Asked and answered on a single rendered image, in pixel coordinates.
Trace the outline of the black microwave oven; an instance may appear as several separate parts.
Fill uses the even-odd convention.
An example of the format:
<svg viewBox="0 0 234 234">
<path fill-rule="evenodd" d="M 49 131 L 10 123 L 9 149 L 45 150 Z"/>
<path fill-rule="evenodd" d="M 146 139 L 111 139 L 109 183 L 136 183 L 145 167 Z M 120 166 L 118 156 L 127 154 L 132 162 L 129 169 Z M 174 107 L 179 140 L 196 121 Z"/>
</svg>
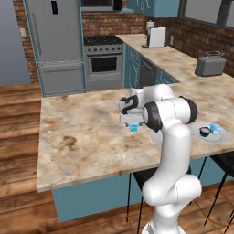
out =
<svg viewBox="0 0 234 234">
<path fill-rule="evenodd" d="M 121 11 L 122 0 L 80 0 L 83 11 Z"/>
</svg>

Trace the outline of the grey fridge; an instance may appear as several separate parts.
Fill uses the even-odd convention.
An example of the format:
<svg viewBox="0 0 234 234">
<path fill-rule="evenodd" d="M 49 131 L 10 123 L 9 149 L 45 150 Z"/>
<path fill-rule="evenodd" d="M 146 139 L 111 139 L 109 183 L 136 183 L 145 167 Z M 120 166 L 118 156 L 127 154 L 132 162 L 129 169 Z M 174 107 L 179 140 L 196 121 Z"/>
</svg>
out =
<svg viewBox="0 0 234 234">
<path fill-rule="evenodd" d="M 80 0 L 25 0 L 45 97 L 86 90 Z"/>
</svg>

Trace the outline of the grey toaster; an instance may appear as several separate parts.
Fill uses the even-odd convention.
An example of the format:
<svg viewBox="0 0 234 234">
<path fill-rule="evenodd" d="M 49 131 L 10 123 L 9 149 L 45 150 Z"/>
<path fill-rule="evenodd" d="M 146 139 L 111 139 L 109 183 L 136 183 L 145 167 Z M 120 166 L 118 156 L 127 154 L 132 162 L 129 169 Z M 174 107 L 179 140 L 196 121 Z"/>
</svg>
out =
<svg viewBox="0 0 234 234">
<path fill-rule="evenodd" d="M 195 74 L 200 77 L 219 76 L 223 73 L 226 65 L 224 53 L 220 51 L 207 51 L 197 60 Z"/>
</svg>

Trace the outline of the black yogurt container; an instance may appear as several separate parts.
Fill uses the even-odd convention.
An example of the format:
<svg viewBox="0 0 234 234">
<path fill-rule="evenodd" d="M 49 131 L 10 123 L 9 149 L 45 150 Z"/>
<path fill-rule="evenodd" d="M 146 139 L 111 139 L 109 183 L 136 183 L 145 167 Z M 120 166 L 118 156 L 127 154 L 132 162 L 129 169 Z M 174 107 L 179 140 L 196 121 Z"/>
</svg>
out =
<svg viewBox="0 0 234 234">
<path fill-rule="evenodd" d="M 199 133 L 203 137 L 208 137 L 210 135 L 211 131 L 208 127 L 200 127 Z"/>
</svg>

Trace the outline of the steel oven with hob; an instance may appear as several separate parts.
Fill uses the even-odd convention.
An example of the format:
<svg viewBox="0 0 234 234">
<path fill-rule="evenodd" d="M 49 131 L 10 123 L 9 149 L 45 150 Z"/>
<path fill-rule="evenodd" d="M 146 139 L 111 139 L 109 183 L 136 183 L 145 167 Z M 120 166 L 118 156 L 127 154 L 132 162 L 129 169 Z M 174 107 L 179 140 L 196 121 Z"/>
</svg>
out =
<svg viewBox="0 0 234 234">
<path fill-rule="evenodd" d="M 122 86 L 123 42 L 116 36 L 84 38 L 87 90 Z"/>
</svg>

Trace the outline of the grey round plate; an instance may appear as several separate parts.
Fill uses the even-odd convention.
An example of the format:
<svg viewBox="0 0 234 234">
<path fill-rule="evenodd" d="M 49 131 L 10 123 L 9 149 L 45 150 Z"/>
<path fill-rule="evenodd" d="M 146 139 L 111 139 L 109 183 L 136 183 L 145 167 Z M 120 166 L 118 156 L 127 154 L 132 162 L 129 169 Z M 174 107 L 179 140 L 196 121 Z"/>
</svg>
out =
<svg viewBox="0 0 234 234">
<path fill-rule="evenodd" d="M 155 131 L 151 131 L 151 139 L 152 141 L 158 145 L 159 147 L 162 146 L 162 142 L 163 142 L 163 134 L 161 131 L 155 132 Z"/>
<path fill-rule="evenodd" d="M 199 128 L 200 127 L 209 127 L 209 125 L 212 122 L 194 122 L 191 124 L 190 129 L 191 129 L 191 133 L 197 138 L 200 139 L 206 143 L 209 144 L 223 144 L 226 143 L 229 140 L 229 133 L 221 127 L 221 131 L 219 132 L 219 134 L 214 135 L 212 133 L 210 133 L 210 135 L 208 137 L 203 137 L 200 135 L 199 133 Z"/>
</svg>

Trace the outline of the black dishwasher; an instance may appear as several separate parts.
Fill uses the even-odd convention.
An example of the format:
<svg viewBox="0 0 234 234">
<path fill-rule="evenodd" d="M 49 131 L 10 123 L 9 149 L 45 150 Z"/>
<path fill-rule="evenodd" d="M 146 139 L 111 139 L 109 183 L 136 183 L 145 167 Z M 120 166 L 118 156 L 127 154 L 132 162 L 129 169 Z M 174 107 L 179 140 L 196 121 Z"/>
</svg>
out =
<svg viewBox="0 0 234 234">
<path fill-rule="evenodd" d="M 139 75 L 139 86 L 152 86 L 156 84 L 156 72 L 157 68 L 154 64 L 146 60 L 145 58 L 141 58 L 141 67 L 140 67 L 140 75 Z"/>
</svg>

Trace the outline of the teal island cabinet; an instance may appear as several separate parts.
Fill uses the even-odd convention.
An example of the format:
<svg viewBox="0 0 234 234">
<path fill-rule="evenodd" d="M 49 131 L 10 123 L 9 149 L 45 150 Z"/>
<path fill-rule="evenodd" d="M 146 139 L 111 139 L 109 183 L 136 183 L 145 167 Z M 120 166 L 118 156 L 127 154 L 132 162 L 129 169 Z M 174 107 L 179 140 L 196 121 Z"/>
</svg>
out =
<svg viewBox="0 0 234 234">
<path fill-rule="evenodd" d="M 125 207 L 127 199 L 130 204 L 141 201 L 140 188 L 128 174 L 55 189 L 52 196 L 59 222 Z"/>
</svg>

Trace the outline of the window with dark frame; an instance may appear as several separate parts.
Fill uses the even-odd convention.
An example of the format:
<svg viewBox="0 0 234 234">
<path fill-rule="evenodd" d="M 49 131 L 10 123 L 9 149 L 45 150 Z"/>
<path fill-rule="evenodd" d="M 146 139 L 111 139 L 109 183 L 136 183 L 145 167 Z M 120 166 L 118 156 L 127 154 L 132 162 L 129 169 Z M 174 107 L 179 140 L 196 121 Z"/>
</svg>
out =
<svg viewBox="0 0 234 234">
<path fill-rule="evenodd" d="M 218 27 L 234 28 L 234 0 L 181 0 L 179 16 Z"/>
</svg>

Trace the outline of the white coffee machine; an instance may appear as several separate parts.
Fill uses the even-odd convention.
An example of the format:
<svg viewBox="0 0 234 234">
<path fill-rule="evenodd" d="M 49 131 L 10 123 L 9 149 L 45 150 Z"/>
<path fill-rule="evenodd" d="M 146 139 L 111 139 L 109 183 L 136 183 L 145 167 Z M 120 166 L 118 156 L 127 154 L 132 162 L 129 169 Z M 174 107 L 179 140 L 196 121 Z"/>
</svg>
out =
<svg viewBox="0 0 234 234">
<path fill-rule="evenodd" d="M 165 45 L 165 27 L 156 27 L 153 21 L 146 23 L 146 43 L 143 48 L 162 48 Z"/>
</svg>

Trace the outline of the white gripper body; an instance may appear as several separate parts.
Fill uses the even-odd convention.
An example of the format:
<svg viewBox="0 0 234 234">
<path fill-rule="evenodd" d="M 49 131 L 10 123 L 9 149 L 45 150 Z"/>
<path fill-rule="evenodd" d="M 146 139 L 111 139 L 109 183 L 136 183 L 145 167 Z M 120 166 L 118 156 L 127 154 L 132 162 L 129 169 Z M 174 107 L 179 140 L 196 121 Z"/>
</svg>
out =
<svg viewBox="0 0 234 234">
<path fill-rule="evenodd" d="M 123 122 L 126 126 L 130 124 L 139 124 L 142 126 L 144 124 L 144 120 L 141 114 L 120 114 L 120 122 Z"/>
</svg>

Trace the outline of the teal wall cupboards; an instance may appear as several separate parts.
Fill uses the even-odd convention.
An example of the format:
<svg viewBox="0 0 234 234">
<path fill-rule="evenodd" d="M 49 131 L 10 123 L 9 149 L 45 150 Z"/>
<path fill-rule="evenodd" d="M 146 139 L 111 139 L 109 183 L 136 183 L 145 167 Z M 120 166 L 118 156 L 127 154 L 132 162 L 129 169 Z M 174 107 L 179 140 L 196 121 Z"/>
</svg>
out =
<svg viewBox="0 0 234 234">
<path fill-rule="evenodd" d="M 154 18 L 177 17 L 180 0 L 128 0 L 135 13 Z"/>
</svg>

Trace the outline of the teal base cupboards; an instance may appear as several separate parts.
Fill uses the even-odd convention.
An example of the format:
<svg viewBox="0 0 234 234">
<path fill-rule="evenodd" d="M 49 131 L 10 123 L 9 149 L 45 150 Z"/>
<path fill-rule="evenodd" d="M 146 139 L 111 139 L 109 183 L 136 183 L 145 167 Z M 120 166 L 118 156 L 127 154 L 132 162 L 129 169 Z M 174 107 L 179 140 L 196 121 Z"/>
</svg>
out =
<svg viewBox="0 0 234 234">
<path fill-rule="evenodd" d="M 141 58 L 144 57 L 136 50 L 127 44 L 124 45 L 124 73 L 122 75 L 124 88 L 141 88 L 139 86 Z M 162 69 L 156 68 L 156 84 L 178 83 L 178 80 L 165 73 Z"/>
</svg>

